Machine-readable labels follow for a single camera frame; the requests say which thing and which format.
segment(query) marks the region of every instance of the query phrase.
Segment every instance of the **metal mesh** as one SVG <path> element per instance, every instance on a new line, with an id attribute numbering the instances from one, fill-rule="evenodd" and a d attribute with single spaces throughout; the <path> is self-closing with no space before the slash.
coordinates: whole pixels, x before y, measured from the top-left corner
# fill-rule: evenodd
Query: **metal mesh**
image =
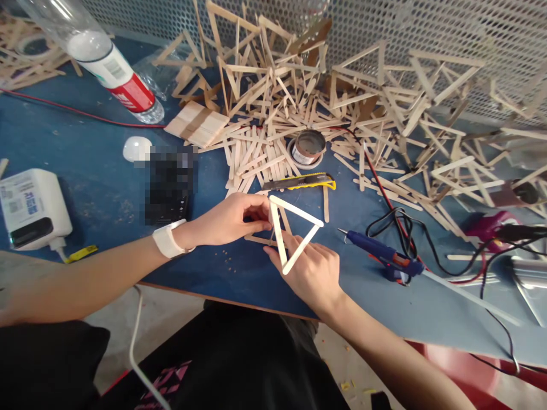
<path id="1" fill-rule="evenodd" d="M 83 2 L 106 26 L 166 40 L 186 28 L 198 40 L 191 0 Z M 205 2 L 198 3 L 203 30 L 212 38 Z M 242 15 L 241 3 L 235 0 L 216 3 Z M 547 58 L 547 0 L 249 0 L 247 19 L 254 22 L 255 14 L 277 20 L 296 34 L 318 17 L 332 18 L 329 67 L 380 39 L 388 41 L 386 64 L 409 65 L 408 50 L 412 48 L 485 60 L 487 66 L 479 71 L 479 77 L 495 77 L 498 87 L 514 101 L 533 98 L 537 90 L 528 96 L 520 95 L 520 91 Z M 233 25 L 222 18 L 217 21 L 223 42 L 233 44 Z M 366 61 L 360 65 L 363 70 L 370 67 Z M 452 69 L 463 72 L 458 67 Z M 480 87 L 472 91 L 470 102 L 467 111 L 484 119 L 504 121 L 510 115 Z M 547 102 L 540 111 L 547 116 Z M 521 121 L 542 125 L 537 118 Z"/>

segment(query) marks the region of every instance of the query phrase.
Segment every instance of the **metal can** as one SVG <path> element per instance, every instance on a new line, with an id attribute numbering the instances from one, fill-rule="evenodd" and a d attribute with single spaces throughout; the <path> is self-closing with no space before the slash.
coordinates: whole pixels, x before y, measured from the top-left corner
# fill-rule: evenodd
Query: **metal can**
<path id="1" fill-rule="evenodd" d="M 325 151 L 326 141 L 323 134 L 316 130 L 304 130 L 296 137 L 292 147 L 292 157 L 302 165 L 313 164 Z"/>

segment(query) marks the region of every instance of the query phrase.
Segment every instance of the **white power adapter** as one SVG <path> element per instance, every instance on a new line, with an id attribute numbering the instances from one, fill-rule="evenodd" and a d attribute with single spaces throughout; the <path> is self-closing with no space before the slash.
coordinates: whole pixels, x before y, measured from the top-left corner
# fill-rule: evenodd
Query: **white power adapter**
<path id="1" fill-rule="evenodd" d="M 57 175 L 34 168 L 2 179 L 0 203 L 12 249 L 33 251 L 49 244 L 66 259 L 62 247 L 72 224 Z"/>

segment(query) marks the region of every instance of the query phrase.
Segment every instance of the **red wire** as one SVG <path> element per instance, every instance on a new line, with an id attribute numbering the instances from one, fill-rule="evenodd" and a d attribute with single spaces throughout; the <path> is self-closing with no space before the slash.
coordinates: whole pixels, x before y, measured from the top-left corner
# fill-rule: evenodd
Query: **red wire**
<path id="1" fill-rule="evenodd" d="M 81 114 L 81 115 L 84 115 L 84 116 L 87 116 L 87 117 L 91 117 L 91 118 L 94 118 L 94 119 L 99 120 L 99 121 L 107 122 L 109 124 L 121 125 L 121 126 L 126 126 L 126 127 L 133 127 L 133 128 L 165 128 L 165 125 L 126 124 L 124 122 L 112 121 L 112 120 L 108 120 L 106 118 L 95 116 L 93 114 L 88 114 L 87 112 L 83 112 L 83 111 L 80 111 L 78 109 L 71 108 L 69 106 L 63 105 L 63 104 L 58 104 L 56 102 L 44 100 L 44 99 L 41 99 L 41 98 L 38 98 L 38 97 L 32 97 L 30 95 L 18 93 L 16 91 L 7 90 L 7 89 L 4 89 L 4 88 L 0 88 L 0 91 L 4 92 L 4 93 L 7 93 L 7 94 L 14 95 L 14 96 L 23 97 L 23 98 L 26 98 L 26 99 L 29 99 L 29 100 L 40 101 L 41 103 L 46 103 L 46 104 L 54 105 L 54 106 L 57 106 L 57 107 L 60 107 L 60 108 L 64 108 L 66 110 L 73 111 L 75 113 L 78 113 L 78 114 Z"/>
<path id="2" fill-rule="evenodd" d="M 347 128 L 344 128 L 344 127 L 329 127 L 329 128 L 332 128 L 332 129 L 340 129 L 340 130 L 347 130 Z M 380 182 L 380 179 L 378 178 L 378 174 L 376 174 L 376 169 L 374 169 L 374 166 L 372 165 L 372 161 L 370 160 L 369 158 L 369 155 L 368 153 L 366 152 L 366 149 L 363 150 L 363 152 L 365 153 L 365 158 L 366 158 L 366 161 L 367 163 L 369 164 L 369 167 L 370 167 L 370 170 L 372 171 L 372 174 L 374 175 L 374 178 L 376 179 L 376 183 L 378 184 L 378 187 L 380 188 L 380 191 L 382 192 L 382 195 L 383 195 L 383 198 L 386 200 L 386 203 L 387 203 L 387 206 L 389 206 L 389 209 L 392 211 L 394 208 L 393 208 L 393 205 L 391 204 L 391 201 L 389 200 L 389 198 L 387 197 L 387 194 L 386 194 L 386 191 L 383 190 L 383 186 L 382 186 L 382 183 Z M 405 238 L 408 239 L 409 237 L 409 234 L 406 232 L 404 226 L 401 224 L 401 221 L 399 221 L 398 218 L 395 218 L 395 221 L 397 222 L 397 224 L 399 225 L 399 228 L 401 229 L 401 232 L 403 232 L 405 234 Z M 412 247 L 413 250 L 415 250 L 415 247 L 414 247 L 414 244 L 412 243 L 412 241 L 410 241 L 410 246 Z M 427 265 L 424 263 L 424 261 L 422 260 L 422 258 L 420 258 L 420 255 L 418 255 L 418 260 L 423 263 L 423 266 L 429 270 L 430 272 L 432 272 L 431 269 L 429 269 L 427 267 Z"/>

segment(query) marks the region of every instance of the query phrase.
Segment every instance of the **red bottle label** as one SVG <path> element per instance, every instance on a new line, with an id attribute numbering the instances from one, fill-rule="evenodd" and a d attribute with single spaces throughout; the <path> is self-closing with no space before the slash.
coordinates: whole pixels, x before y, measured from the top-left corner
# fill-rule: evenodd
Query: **red bottle label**
<path id="1" fill-rule="evenodd" d="M 114 97 L 121 102 L 124 107 L 132 112 L 143 112 L 152 107 L 156 102 L 156 97 L 148 89 L 141 79 L 133 73 L 131 79 L 116 88 L 107 88 Z"/>

